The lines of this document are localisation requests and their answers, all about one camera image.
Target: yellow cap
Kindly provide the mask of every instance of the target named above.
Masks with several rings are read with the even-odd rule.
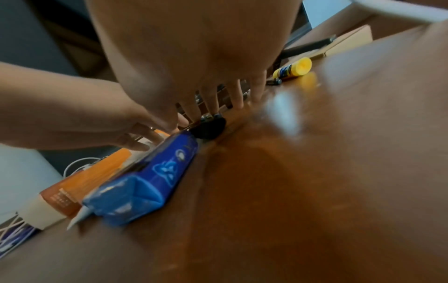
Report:
[[[308,57],[303,57],[292,64],[291,73],[294,76],[303,76],[310,72],[313,62]]]

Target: blue plastic wrapper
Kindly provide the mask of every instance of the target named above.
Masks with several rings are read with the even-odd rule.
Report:
[[[153,152],[130,165],[83,200],[83,204],[113,226],[161,208],[197,152],[188,131],[166,139]]]

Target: light blue wall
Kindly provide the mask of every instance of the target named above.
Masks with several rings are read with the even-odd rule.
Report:
[[[348,5],[349,0],[304,0],[311,27],[315,28]]]

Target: yellow glue stick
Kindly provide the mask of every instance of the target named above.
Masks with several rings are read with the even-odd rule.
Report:
[[[291,65],[277,69],[272,77],[274,79],[288,79],[296,76],[303,76],[311,70],[311,66],[313,66],[311,59],[308,57],[303,57]]]

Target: glossy tabletop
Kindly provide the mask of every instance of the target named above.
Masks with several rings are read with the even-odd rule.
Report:
[[[91,218],[0,282],[448,282],[448,23],[321,60],[228,110],[170,202]]]

